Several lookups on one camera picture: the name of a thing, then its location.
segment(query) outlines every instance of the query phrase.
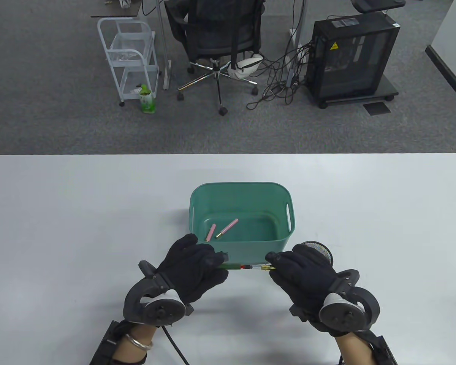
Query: forearm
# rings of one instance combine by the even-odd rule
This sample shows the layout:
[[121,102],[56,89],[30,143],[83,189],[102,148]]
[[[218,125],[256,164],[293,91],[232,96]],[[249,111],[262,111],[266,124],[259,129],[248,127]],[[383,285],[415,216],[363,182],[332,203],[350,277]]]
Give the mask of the forearm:
[[[156,327],[151,325],[138,325],[130,331],[130,335],[144,345],[152,343]],[[145,351],[132,344],[126,337],[120,343],[113,354],[113,359],[123,363],[137,363],[145,357]]]
[[368,343],[354,333],[335,339],[346,365],[377,365]]

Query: green bottle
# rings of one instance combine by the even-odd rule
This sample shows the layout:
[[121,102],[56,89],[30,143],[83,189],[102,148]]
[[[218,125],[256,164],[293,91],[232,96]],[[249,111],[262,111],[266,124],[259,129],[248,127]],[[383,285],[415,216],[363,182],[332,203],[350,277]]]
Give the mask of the green bottle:
[[142,90],[138,94],[140,95],[142,112],[146,114],[154,114],[155,101],[152,96],[152,92],[147,88],[147,85],[142,85]]

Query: black glove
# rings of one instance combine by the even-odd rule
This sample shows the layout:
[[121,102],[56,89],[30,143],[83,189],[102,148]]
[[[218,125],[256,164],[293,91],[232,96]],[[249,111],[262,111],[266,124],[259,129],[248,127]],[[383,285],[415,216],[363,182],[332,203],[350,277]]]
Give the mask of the black glove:
[[270,271],[272,280],[289,294],[296,306],[304,310],[317,330],[334,337],[346,334],[327,327],[319,319],[329,287],[336,280],[336,271],[321,253],[298,244],[292,251],[269,252],[265,259],[276,268]]
[[218,269],[223,261],[222,252],[206,243],[197,245],[190,233],[174,242],[155,272],[170,280],[184,303],[193,303],[226,280],[228,270]]

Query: desk leg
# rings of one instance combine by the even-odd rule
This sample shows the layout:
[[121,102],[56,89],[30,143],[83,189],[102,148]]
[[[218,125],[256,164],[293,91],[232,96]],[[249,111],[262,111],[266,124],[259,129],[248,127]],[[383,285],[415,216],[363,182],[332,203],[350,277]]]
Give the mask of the desk leg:
[[159,18],[159,26],[160,26],[160,39],[162,40],[162,48],[164,49],[164,62],[165,62],[165,70],[164,70],[164,90],[169,89],[169,82],[171,80],[171,60],[167,54],[167,45],[166,45],[166,37],[164,33],[164,24],[162,22],[162,13],[160,12],[160,0],[155,0],[157,5],[157,16]]
[[[301,38],[301,33],[302,30],[304,29],[304,23],[306,22],[306,17],[307,17],[307,9],[308,5],[307,3],[310,0],[303,0],[302,2],[302,9],[301,9],[301,23],[299,24],[299,27],[297,28],[296,32],[296,39],[294,39],[293,35],[291,35],[291,38],[294,42],[294,45],[296,47],[296,53],[298,52],[298,47],[299,47],[299,39]],[[297,62],[295,62],[296,59],[294,58],[294,61],[292,61],[292,66],[289,70],[289,74],[287,75],[287,81],[285,82],[286,87],[290,87],[292,85],[292,78],[294,77],[294,73],[296,72],[296,67],[297,67]]]

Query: pencil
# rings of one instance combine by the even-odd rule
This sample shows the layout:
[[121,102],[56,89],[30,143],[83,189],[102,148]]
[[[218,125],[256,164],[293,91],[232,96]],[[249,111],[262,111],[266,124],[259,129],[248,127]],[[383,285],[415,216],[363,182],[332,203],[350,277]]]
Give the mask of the pencil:
[[231,228],[232,228],[235,224],[237,224],[237,223],[238,223],[238,218],[235,219],[235,220],[234,220],[233,222],[231,222],[230,224],[228,224],[225,228],[223,228],[223,229],[221,230],[221,232],[218,233],[218,234],[216,235],[216,238],[218,239],[219,237],[223,236],[229,229],[231,229]]
[[221,264],[220,269],[225,270],[275,270],[272,265],[240,265],[240,264]]
[[211,225],[211,228],[209,228],[209,232],[207,233],[207,236],[206,236],[206,242],[209,242],[211,241],[211,237],[213,237],[213,233],[214,233],[214,229],[216,228],[216,224],[212,224]]

